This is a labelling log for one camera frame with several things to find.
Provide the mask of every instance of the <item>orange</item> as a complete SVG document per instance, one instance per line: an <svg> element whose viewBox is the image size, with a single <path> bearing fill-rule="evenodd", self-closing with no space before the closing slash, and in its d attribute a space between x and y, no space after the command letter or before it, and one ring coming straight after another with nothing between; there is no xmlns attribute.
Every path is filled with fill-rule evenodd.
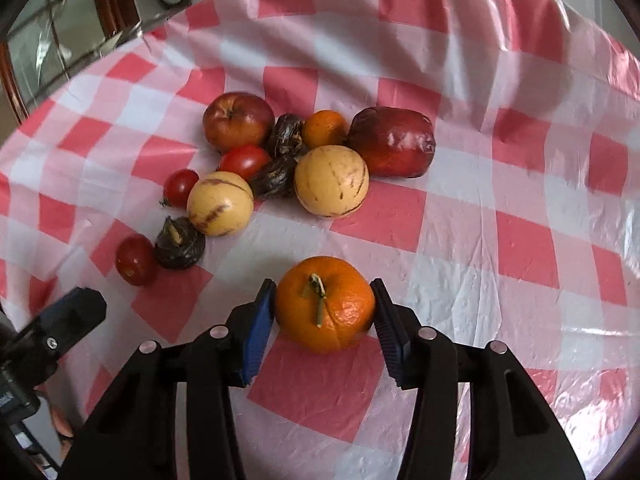
<svg viewBox="0 0 640 480"><path fill-rule="evenodd" d="M348 131L347 121L338 112L320 110L305 121L302 140L310 150L328 144L344 144Z"/></svg>
<svg viewBox="0 0 640 480"><path fill-rule="evenodd" d="M315 256L280 280L275 315L287 336L313 352L327 353L350 346L369 330L375 304L369 283L353 266Z"/></svg>

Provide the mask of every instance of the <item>silver screw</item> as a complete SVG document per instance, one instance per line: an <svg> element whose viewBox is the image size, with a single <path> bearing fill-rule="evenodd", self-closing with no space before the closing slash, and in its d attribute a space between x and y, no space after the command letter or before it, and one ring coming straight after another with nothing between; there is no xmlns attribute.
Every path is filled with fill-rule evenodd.
<svg viewBox="0 0 640 480"><path fill-rule="evenodd" d="M422 339L426 339L427 341L433 341L438 336L436 329L431 328L430 326L423 326L420 330L418 330L418 336Z"/></svg>
<svg viewBox="0 0 640 480"><path fill-rule="evenodd" d="M140 353L143 354L151 354L156 351L156 348L158 348L158 343L156 343L155 341L145 341L143 343L140 343L138 350L140 350Z"/></svg>
<svg viewBox="0 0 640 480"><path fill-rule="evenodd" d="M209 335L213 339L222 339L229 334L229 329L224 325L216 325L211 330L209 330Z"/></svg>
<svg viewBox="0 0 640 480"><path fill-rule="evenodd" d="M489 343L489 348L497 354L505 354L509 349L509 347L502 341L491 341Z"/></svg>

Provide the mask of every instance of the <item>plastic tablecloth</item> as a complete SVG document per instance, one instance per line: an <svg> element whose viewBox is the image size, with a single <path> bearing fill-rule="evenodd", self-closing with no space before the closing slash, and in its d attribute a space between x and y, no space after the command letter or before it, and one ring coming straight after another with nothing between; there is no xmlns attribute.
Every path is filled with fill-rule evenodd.
<svg viewBox="0 0 640 480"><path fill-rule="evenodd" d="M198 266L127 285L116 245L155 237L170 173L216 168L201 116L233 90L303 117L418 110L433 165L374 179L348 218L258 204ZM189 341L264 278L338 256L456 342L505 341L594 478L639 410L639 197L638 61L557 0L204 0L76 76L2 147L0 296L21 327L73 286L104 295L106 321L49 384L85 417L141 341ZM315 356L274 327L260 374L233 392L247 476L394 478L414 400L374 331ZM458 415L454 478L466 388Z"/></svg>

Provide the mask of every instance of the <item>cherry tomato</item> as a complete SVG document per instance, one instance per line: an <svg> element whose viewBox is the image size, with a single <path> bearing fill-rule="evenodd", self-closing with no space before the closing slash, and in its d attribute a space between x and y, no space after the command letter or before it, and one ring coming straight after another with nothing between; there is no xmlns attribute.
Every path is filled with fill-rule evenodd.
<svg viewBox="0 0 640 480"><path fill-rule="evenodd" d="M131 235L116 250L116 270L134 286L150 285L158 275L153 244L143 235Z"/></svg>
<svg viewBox="0 0 640 480"><path fill-rule="evenodd" d="M162 188L162 205L187 209L189 193L200 177L193 170L178 170L171 174Z"/></svg>
<svg viewBox="0 0 640 480"><path fill-rule="evenodd" d="M226 152L220 160L218 170L230 171L249 181L270 161L269 153L262 148L245 144Z"/></svg>

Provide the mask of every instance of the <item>apple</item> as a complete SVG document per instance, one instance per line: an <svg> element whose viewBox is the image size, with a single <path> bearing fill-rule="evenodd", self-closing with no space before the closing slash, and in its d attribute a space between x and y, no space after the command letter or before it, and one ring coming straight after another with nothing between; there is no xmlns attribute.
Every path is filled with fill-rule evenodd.
<svg viewBox="0 0 640 480"><path fill-rule="evenodd" d="M264 99L247 92L218 96L204 112L202 126L209 144L221 153L259 146L273 128L274 115Z"/></svg>
<svg viewBox="0 0 640 480"><path fill-rule="evenodd" d="M375 176L415 178L429 169L436 150L433 125L414 110L365 108L351 123L347 145Z"/></svg>

